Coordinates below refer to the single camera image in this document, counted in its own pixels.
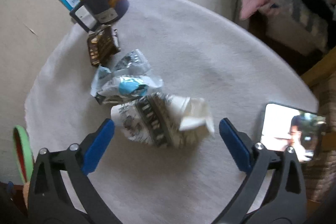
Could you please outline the dark brown snack packet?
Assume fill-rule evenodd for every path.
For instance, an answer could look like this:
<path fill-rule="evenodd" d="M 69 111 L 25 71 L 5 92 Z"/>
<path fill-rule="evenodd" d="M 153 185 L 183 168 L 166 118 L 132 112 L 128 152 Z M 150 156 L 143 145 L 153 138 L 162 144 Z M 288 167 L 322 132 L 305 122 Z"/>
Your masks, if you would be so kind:
<path fill-rule="evenodd" d="M 110 24 L 90 31 L 87 39 L 90 64 L 93 67 L 105 64 L 112 55 L 121 51 L 117 29 Z"/>

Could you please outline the navy yellow mug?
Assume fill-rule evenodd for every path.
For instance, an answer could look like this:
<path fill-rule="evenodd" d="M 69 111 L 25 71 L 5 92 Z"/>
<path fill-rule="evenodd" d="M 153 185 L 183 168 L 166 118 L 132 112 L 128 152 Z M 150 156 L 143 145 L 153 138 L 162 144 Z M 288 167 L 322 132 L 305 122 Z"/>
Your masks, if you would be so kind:
<path fill-rule="evenodd" d="M 89 12 L 96 23 L 89 27 L 77 15 L 81 7 Z M 112 24 L 121 19 L 129 8 L 128 0 L 79 0 L 79 3 L 70 11 L 70 16 L 86 32 L 94 32 L 103 24 Z"/>

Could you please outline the green red trash bin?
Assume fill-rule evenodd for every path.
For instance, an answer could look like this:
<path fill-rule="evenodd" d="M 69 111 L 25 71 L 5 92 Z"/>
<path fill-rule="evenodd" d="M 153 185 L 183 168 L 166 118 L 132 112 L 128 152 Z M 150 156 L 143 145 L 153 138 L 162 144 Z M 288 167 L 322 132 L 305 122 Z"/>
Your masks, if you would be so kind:
<path fill-rule="evenodd" d="M 14 155 L 23 183 L 30 181 L 34 168 L 34 157 L 29 135 L 25 128 L 16 125 L 13 128 Z"/>

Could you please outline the silver blue foil wrapper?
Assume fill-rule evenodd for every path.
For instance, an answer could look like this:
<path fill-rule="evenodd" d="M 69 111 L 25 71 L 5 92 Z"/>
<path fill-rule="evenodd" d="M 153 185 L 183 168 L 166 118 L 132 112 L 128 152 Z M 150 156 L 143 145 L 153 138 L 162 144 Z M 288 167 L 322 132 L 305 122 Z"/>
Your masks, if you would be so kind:
<path fill-rule="evenodd" d="M 111 69 L 98 66 L 90 94 L 101 105 L 119 105 L 160 92 L 162 88 L 163 79 L 154 74 L 146 57 L 136 49 Z"/>

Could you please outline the white table cloth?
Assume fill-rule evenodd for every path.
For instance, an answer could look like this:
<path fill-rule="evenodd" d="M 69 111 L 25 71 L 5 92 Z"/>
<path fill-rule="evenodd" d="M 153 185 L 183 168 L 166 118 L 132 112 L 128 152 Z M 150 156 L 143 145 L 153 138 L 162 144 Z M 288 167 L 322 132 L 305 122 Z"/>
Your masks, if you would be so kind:
<path fill-rule="evenodd" d="M 116 23 L 120 59 L 138 49 L 163 90 L 201 97 L 215 123 L 229 118 L 256 136 L 268 102 L 315 112 L 301 78 L 263 42 L 228 19 L 186 0 L 129 0 Z M 33 153 L 81 142 L 110 116 L 91 96 L 95 69 L 87 34 L 74 25 L 42 67 L 25 102 Z M 155 148 L 116 132 L 92 184 L 123 223 L 210 223 L 242 183 L 219 135 L 195 148 Z"/>

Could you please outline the smartphone with lit screen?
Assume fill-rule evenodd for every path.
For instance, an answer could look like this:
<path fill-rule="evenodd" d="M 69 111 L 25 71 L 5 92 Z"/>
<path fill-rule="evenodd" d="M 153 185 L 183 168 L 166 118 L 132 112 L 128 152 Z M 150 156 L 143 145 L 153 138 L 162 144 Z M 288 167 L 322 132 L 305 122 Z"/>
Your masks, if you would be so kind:
<path fill-rule="evenodd" d="M 324 116 L 271 102 L 265 107 L 260 142 L 273 151 L 292 147 L 299 162 L 308 162 L 318 150 L 325 127 Z"/>

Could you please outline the printed paper cup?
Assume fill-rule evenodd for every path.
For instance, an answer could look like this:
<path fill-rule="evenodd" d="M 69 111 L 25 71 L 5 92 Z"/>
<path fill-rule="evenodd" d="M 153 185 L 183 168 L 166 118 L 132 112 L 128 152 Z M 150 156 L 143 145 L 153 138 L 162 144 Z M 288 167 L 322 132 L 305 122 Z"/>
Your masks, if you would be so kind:
<path fill-rule="evenodd" d="M 113 106 L 110 115 L 127 139 L 156 147 L 196 145 L 215 133 L 203 98 L 157 92 Z"/>

